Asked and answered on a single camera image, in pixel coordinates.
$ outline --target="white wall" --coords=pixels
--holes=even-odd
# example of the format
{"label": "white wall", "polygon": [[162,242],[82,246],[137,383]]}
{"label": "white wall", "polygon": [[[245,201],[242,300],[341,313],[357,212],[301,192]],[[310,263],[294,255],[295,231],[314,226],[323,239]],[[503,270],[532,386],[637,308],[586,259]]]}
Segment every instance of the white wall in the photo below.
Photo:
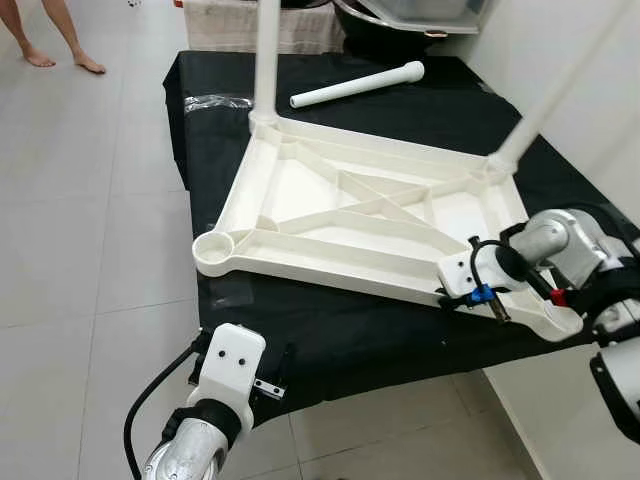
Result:
{"label": "white wall", "polygon": [[[482,34],[455,51],[525,112],[619,1],[497,1]],[[640,224],[640,1],[633,3],[543,134]]]}
{"label": "white wall", "polygon": [[[447,50],[520,112],[620,0],[502,0],[479,37]],[[640,0],[543,134],[640,225]],[[640,447],[616,429],[583,347],[486,370],[538,469],[553,480],[637,480]]]}

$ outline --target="white pole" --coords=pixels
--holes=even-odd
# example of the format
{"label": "white pole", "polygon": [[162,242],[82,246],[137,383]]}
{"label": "white pole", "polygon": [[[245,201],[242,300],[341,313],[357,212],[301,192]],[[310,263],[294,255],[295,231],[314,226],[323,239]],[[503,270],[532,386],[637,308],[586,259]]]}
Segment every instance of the white pole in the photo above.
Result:
{"label": "white pole", "polygon": [[280,0],[258,1],[258,35],[252,122],[273,123],[276,113]]}
{"label": "white pole", "polygon": [[417,82],[424,75],[422,62],[409,62],[402,67],[385,72],[357,78],[349,82],[338,83],[330,87],[319,88],[311,92],[293,95],[289,103],[293,108],[306,107],[320,102],[327,102],[377,88],[388,87],[398,83]]}
{"label": "white pole", "polygon": [[525,113],[498,151],[489,155],[490,167],[510,175],[518,170],[520,158],[538,136],[547,118],[554,112],[567,91],[589,64],[589,60],[595,55],[600,45],[605,42],[611,31],[614,30],[618,19],[633,1],[622,0],[618,5],[615,5],[593,40],[588,42],[586,48],[580,52],[574,62],[567,64],[565,69],[560,72],[555,81],[552,82],[551,88],[546,92],[546,95],[530,111]]}

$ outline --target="bare foot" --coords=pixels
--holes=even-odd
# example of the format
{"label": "bare foot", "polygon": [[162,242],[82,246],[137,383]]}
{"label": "bare foot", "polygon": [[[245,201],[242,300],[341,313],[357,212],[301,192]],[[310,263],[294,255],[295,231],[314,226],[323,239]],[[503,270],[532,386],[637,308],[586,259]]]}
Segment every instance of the bare foot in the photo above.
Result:
{"label": "bare foot", "polygon": [[27,62],[36,67],[53,67],[56,62],[47,57],[40,50],[36,50],[33,46],[29,45],[22,50],[22,55]]}
{"label": "bare foot", "polygon": [[73,55],[73,60],[76,62],[76,65],[80,65],[91,73],[95,73],[97,75],[102,75],[103,73],[107,73],[107,69],[104,65],[100,65],[99,63],[94,62],[89,55],[80,51]]}

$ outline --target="person's leg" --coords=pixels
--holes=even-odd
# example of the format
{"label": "person's leg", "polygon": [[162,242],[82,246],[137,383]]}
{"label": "person's leg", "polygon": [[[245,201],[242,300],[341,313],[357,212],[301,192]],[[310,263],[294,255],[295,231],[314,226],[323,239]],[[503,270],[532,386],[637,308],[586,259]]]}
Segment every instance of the person's leg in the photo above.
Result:
{"label": "person's leg", "polygon": [[107,69],[103,65],[94,62],[80,47],[73,20],[71,20],[71,15],[64,0],[42,0],[42,5],[44,5],[49,18],[56,24],[56,27],[58,27],[58,30],[60,30],[60,33],[69,44],[76,65],[80,65],[93,73],[105,73]]}
{"label": "person's leg", "polygon": [[24,58],[35,65],[36,67],[52,67],[56,64],[53,60],[47,57],[44,53],[39,52],[31,42],[27,39],[22,29],[22,22],[20,21],[20,12],[18,11],[18,5],[16,0],[0,0],[0,18],[7,26],[12,35],[16,38],[18,45],[22,49]]}

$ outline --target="black cable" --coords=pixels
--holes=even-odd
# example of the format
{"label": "black cable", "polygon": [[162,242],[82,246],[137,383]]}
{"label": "black cable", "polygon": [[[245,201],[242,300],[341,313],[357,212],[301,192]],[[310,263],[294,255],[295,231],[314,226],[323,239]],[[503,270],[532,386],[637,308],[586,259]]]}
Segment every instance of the black cable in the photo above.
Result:
{"label": "black cable", "polygon": [[478,242],[473,246],[473,251],[471,252],[471,258],[469,259],[469,266],[471,267],[471,275],[473,275],[473,280],[476,282],[478,288],[482,289],[482,281],[480,280],[480,275],[478,274],[478,268],[476,267],[476,257],[478,256],[478,252],[488,246],[495,245],[497,247],[505,248],[510,251],[512,254],[517,255],[522,259],[523,262],[527,263],[524,257],[518,252],[515,248],[510,245],[507,245],[500,240],[484,240],[482,242]]}
{"label": "black cable", "polygon": [[136,462],[136,456],[133,452],[133,444],[131,442],[131,427],[133,426],[133,419],[135,418],[138,410],[145,402],[149,395],[153,393],[153,391],[158,388],[160,385],[173,371],[178,368],[185,360],[187,360],[192,353],[196,351],[196,342],[195,340],[189,348],[187,348],[184,352],[180,354],[178,358],[176,358],[171,364],[165,368],[160,374],[154,378],[151,383],[144,389],[144,391],[140,394],[136,401],[131,405],[131,409],[129,413],[127,413],[127,418],[124,421],[124,431],[123,431],[123,440],[124,440],[124,452],[127,456],[127,462],[129,463],[129,468],[131,469],[131,475],[134,480],[141,480],[142,474],[140,473],[140,468],[138,468],[138,463]]}

